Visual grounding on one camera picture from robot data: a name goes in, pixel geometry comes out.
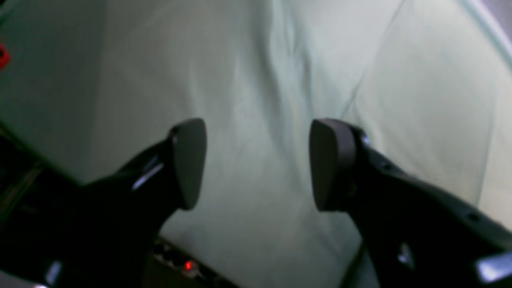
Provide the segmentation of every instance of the black device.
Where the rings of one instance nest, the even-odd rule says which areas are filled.
[[[314,120],[309,149],[318,210],[351,216],[382,287],[512,287],[511,233],[407,175],[363,130]],[[140,286],[163,222],[197,202],[205,155],[204,122],[177,125],[114,175],[71,193],[54,225],[2,231],[0,269],[48,287]]]
[[[316,207],[350,215],[381,287],[512,287],[512,234],[407,175],[362,129],[314,120],[309,154]]]
[[[43,227],[0,237],[0,269],[47,287],[140,287],[163,223],[199,197],[206,155],[201,119],[180,123],[117,173],[70,191]]]

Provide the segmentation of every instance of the cloth surface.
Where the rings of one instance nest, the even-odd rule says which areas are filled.
[[[508,221],[511,77],[457,1],[31,0],[0,38],[0,120],[82,183],[205,119],[199,203],[161,235],[241,287],[335,287],[358,249],[314,207],[317,117]]]

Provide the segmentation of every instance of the white bedsheet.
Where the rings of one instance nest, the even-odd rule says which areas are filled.
[[[457,1],[31,0],[0,38],[0,120],[80,182],[206,120],[198,206],[161,235],[242,287],[335,287],[358,248],[314,208],[316,117],[505,221],[510,75]]]

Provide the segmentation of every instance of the red led light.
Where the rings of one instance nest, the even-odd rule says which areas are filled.
[[[192,267],[194,267],[194,263],[192,261],[185,262],[185,265],[183,266],[185,270],[190,270]]]
[[[3,69],[11,61],[11,56],[7,53],[7,49],[3,44],[0,44],[0,69]]]

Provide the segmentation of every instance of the red object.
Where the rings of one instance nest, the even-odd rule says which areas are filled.
[[[0,44],[0,69],[5,68],[7,64],[11,61],[11,56],[7,52],[7,49],[4,45]]]
[[[192,263],[192,261],[185,262],[185,265],[183,266],[183,268],[185,268],[185,270],[190,270],[193,267],[194,267],[194,263]]]

